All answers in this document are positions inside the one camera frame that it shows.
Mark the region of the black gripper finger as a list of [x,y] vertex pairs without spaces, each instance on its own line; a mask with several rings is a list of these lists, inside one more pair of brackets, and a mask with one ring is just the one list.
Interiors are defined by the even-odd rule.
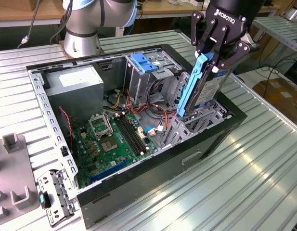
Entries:
[[[200,32],[200,24],[205,21],[206,28],[204,32]],[[200,53],[217,53],[215,48],[218,43],[216,39],[216,31],[218,28],[218,19],[213,11],[206,11],[203,14],[200,11],[194,11],[191,17],[191,44],[196,47],[198,54]]]
[[232,31],[229,26],[221,26],[221,31],[214,38],[214,56],[211,61],[211,72],[218,73],[237,66],[251,50],[251,44],[236,37],[229,42]]

